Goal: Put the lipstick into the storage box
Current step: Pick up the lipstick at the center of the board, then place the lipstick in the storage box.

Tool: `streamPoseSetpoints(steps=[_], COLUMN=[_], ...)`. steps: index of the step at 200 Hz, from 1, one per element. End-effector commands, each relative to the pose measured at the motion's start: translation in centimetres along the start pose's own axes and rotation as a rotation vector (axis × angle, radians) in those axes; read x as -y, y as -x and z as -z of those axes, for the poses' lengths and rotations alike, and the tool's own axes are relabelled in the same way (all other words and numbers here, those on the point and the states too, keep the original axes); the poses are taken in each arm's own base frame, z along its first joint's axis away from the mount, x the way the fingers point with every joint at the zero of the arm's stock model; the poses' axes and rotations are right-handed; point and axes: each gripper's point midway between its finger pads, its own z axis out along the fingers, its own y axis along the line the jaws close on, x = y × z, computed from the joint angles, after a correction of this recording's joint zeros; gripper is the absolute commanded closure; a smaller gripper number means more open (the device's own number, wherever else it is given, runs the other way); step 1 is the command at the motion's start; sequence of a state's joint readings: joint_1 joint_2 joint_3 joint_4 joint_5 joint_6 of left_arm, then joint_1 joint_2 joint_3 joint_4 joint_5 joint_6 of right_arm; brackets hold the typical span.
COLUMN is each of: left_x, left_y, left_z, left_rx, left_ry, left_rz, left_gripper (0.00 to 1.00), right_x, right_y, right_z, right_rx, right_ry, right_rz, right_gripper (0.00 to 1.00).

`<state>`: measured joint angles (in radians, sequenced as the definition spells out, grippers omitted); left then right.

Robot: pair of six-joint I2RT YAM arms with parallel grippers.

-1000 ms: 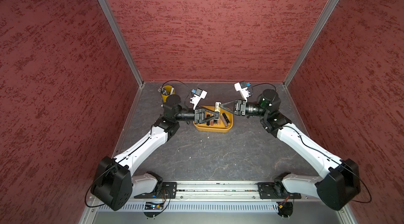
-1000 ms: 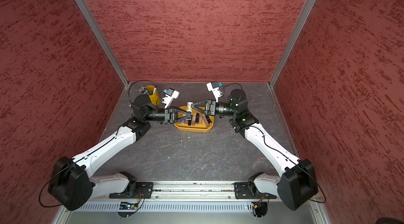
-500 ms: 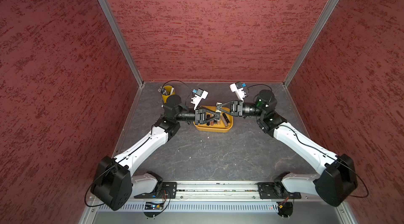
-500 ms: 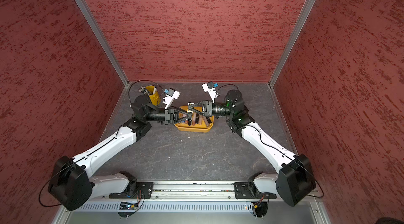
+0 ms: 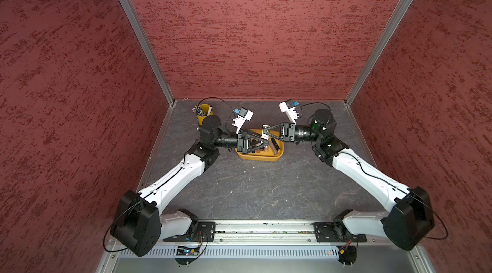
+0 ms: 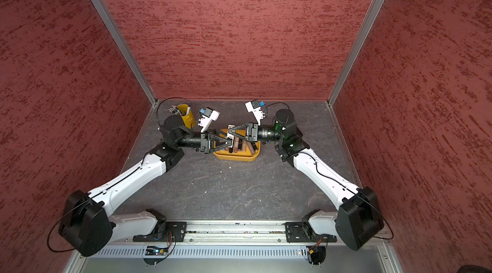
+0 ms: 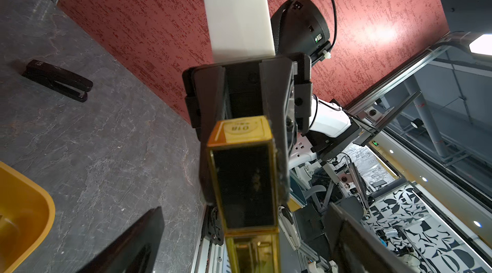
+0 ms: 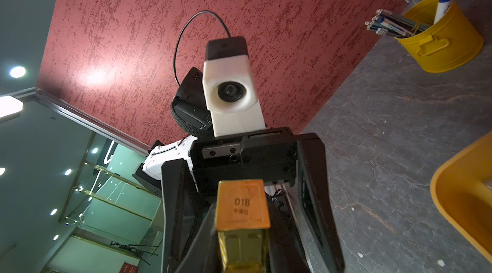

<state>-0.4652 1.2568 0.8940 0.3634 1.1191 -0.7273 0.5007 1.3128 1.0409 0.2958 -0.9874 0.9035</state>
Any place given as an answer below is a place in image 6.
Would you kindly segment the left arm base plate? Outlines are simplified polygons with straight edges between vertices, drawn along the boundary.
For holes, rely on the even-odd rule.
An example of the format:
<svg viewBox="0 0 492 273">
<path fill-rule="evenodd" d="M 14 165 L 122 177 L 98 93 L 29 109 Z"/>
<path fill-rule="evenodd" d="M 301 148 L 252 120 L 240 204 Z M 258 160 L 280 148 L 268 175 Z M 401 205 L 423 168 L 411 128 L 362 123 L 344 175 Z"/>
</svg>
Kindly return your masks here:
<svg viewBox="0 0 492 273">
<path fill-rule="evenodd" d="M 184 221 L 158 223 L 148 235 L 136 235 L 133 242 L 183 242 L 188 223 Z"/>
</svg>

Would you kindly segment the yellow plastic storage box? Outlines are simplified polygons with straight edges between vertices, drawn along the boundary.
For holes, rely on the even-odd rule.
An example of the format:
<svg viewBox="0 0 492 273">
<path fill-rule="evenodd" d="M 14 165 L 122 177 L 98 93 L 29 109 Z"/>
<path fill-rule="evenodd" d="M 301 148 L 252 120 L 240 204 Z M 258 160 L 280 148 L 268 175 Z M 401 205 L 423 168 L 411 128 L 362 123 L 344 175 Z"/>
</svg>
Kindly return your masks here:
<svg viewBox="0 0 492 273">
<path fill-rule="evenodd" d="M 221 129 L 224 133 L 228 133 L 227 129 Z M 234 143 L 239 143 L 239 142 L 245 142 L 247 144 L 247 151 L 244 152 L 233 152 L 233 147 Z M 219 159 L 219 160 L 229 160 L 229 161 L 255 161 L 257 157 L 260 155 L 260 149 L 261 149 L 261 144 L 260 142 L 255 142 L 255 144 L 258 147 L 258 151 L 254 152 L 251 143 L 248 141 L 244 141 L 242 139 L 236 139 L 235 142 L 232 143 L 233 146 L 230 148 L 230 151 L 218 151 L 215 152 L 214 155 Z"/>
</svg>

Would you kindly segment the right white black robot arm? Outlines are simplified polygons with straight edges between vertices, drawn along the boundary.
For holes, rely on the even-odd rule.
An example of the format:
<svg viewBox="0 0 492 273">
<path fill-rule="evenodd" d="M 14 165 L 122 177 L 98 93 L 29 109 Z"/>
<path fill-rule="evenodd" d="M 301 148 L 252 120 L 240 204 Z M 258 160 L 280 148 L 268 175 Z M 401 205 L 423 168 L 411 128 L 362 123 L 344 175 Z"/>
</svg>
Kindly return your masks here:
<svg viewBox="0 0 492 273">
<path fill-rule="evenodd" d="M 316 235 L 338 237 L 357 251 L 384 228 L 384 218 L 376 193 L 360 188 L 339 175 L 303 139 L 293 112 L 280 109 L 272 125 L 246 123 L 228 128 L 228 133 L 244 141 L 275 143 L 283 162 L 307 176 L 332 202 L 336 215 L 316 211 L 307 217 L 307 230 Z"/>
</svg>

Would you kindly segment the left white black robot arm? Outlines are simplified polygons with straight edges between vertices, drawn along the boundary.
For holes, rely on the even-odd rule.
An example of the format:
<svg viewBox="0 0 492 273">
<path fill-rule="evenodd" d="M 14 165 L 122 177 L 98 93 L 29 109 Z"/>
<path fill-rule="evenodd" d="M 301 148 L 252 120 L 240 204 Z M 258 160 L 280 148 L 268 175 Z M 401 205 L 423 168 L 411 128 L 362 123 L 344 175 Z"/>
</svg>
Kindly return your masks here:
<svg viewBox="0 0 492 273">
<path fill-rule="evenodd" d="M 233 143 L 224 132 L 193 131 L 178 115 L 166 118 L 159 131 L 160 143 L 136 165 L 100 187 L 89 192 L 77 190 L 67 198 L 58 233 L 82 256 L 92 256 L 110 242 L 133 237 L 169 242 L 167 219 L 158 211 L 124 215 L 115 211 L 142 187 L 174 168 L 184 157 L 184 148 L 209 154 Z"/>
</svg>

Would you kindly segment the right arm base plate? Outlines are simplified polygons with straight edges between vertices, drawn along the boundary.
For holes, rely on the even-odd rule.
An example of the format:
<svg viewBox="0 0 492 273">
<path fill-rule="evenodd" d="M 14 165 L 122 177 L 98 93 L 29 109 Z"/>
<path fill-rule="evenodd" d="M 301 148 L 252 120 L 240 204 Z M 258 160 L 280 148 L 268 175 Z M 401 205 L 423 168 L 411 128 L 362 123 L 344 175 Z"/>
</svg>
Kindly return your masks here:
<svg viewBox="0 0 492 273">
<path fill-rule="evenodd" d="M 284 223 L 286 240 L 289 243 L 335 243 L 337 238 L 332 235 L 318 235 L 308 223 L 287 222 Z"/>
</svg>

